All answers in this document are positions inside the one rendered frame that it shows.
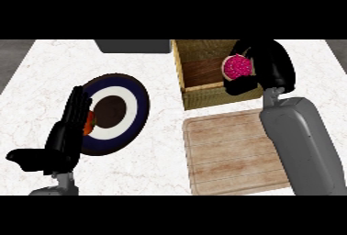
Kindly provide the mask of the dark grey appliance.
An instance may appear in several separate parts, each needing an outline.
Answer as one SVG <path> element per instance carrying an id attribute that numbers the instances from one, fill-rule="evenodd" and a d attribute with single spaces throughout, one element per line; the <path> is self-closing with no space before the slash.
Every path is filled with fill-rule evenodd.
<path id="1" fill-rule="evenodd" d="M 171 52 L 171 42 L 167 39 L 97 39 L 94 43 L 103 53 Z"/>

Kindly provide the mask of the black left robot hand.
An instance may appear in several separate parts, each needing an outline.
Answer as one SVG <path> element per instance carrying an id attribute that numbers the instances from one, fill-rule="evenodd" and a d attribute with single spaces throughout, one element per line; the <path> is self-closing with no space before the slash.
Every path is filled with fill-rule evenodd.
<path id="1" fill-rule="evenodd" d="M 6 159 L 16 162 L 25 172 L 43 171 L 44 175 L 68 173 L 77 166 L 81 152 L 84 125 L 91 99 L 75 86 L 63 109 L 60 121 L 54 124 L 43 149 L 16 149 Z"/>

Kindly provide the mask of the orange fruit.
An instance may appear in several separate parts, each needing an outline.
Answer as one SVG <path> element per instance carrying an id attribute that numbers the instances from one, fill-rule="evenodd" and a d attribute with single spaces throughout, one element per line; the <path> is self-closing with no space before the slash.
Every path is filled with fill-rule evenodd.
<path id="1" fill-rule="evenodd" d="M 91 133 L 94 125 L 96 125 L 96 115 L 90 111 L 88 115 L 87 115 L 87 121 L 84 124 L 84 128 L 82 128 L 82 135 L 84 136 L 87 136 Z"/>

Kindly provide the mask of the navy and white round plate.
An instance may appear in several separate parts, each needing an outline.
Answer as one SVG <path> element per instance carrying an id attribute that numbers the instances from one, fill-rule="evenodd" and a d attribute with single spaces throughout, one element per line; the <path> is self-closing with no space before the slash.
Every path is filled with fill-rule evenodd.
<path id="1" fill-rule="evenodd" d="M 121 73 L 91 79 L 82 90 L 91 98 L 96 117 L 91 132 L 82 137 L 81 153 L 103 156 L 134 140 L 149 116 L 149 95 L 140 81 Z"/>

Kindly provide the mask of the wicker basket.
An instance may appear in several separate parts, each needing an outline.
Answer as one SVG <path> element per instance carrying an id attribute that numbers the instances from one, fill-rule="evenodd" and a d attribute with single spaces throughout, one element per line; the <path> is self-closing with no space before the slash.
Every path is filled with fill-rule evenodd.
<path id="1" fill-rule="evenodd" d="M 240 95 L 223 87 L 223 59 L 236 44 L 235 39 L 174 39 L 173 56 L 183 106 L 186 110 L 236 103 L 261 97 L 261 86 Z"/>

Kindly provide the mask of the wooden cutting board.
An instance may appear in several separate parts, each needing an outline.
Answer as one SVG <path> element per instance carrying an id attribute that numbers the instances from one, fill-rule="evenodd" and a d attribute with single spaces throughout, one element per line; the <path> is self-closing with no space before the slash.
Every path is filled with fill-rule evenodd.
<path id="1" fill-rule="evenodd" d="M 257 109 L 192 117 L 183 122 L 190 192 L 246 195 L 289 187 Z"/>

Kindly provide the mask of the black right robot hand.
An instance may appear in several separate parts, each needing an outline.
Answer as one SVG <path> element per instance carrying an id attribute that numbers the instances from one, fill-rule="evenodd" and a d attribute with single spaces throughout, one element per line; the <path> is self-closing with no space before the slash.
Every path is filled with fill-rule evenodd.
<path id="1" fill-rule="evenodd" d="M 232 81 L 223 79 L 224 91 L 240 95 L 261 85 L 263 89 L 283 87 L 283 93 L 289 93 L 295 85 L 295 71 L 282 45 L 273 39 L 239 39 L 229 55 L 236 54 L 245 54 L 245 58 L 252 60 L 255 73 Z"/>

